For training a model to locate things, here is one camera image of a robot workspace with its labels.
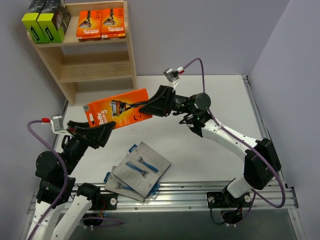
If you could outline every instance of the red cable connector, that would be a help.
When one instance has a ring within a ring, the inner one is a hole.
[[[48,118],[48,117],[43,117],[43,118],[41,118],[41,121],[42,121],[43,123],[49,124],[51,120],[50,120],[50,118]]]

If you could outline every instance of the barcode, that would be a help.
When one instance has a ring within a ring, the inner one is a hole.
[[[89,111],[89,106],[88,106],[88,105],[83,105],[83,110],[84,110],[85,112]]]

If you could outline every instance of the product image on box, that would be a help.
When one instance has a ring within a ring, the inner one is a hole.
[[[46,0],[33,0],[26,14],[22,18],[22,22],[30,33],[36,44],[48,43],[49,40],[39,26],[37,19],[44,8]]]
[[[102,38],[120,38],[125,33],[125,15],[123,8],[107,8],[102,11]]]
[[[119,117],[123,112],[128,111],[129,109],[135,109],[141,107],[148,103],[148,101],[141,101],[136,103],[126,103],[118,100],[111,100],[110,106],[112,109],[112,116]]]
[[[90,127],[114,121],[116,129],[152,118],[139,112],[148,101],[147,90],[143,88],[88,103],[83,109]]]
[[[81,11],[78,27],[76,29],[77,39],[97,39],[101,37],[102,10]]]
[[[71,20],[64,0],[47,0],[38,19],[50,43],[62,43]]]

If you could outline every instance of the shelf board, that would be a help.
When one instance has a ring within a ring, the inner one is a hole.
[[[132,78],[128,51],[70,54],[63,57],[61,84]]]
[[[114,43],[125,43],[127,40],[125,37],[122,38],[99,38],[99,39],[87,39],[79,40],[76,37],[76,31],[78,26],[79,16],[71,17],[68,29],[65,33],[64,41],[62,43],[39,43],[36,46],[38,48],[53,48],[53,47],[66,47],[74,45],[93,45],[93,44],[114,44]]]

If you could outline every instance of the white table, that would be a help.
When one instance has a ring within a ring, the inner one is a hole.
[[[252,138],[261,139],[250,100],[240,75],[208,75],[206,92],[213,114],[225,125]],[[167,85],[164,76],[139,76],[138,87],[146,88],[149,97],[159,85]],[[69,120],[87,122],[83,105],[102,98],[131,91],[98,90],[85,87],[76,96],[75,106],[68,106],[64,124]],[[201,76],[182,76],[176,94],[191,96],[202,92]],[[72,173],[77,183],[101,183],[106,173],[117,166],[133,144],[145,142],[172,165],[161,182],[228,181],[243,174],[244,163],[217,143],[201,138],[186,125],[179,125],[183,115],[154,116],[151,119],[115,129],[104,148],[88,148]],[[57,148],[61,152],[62,136]]]

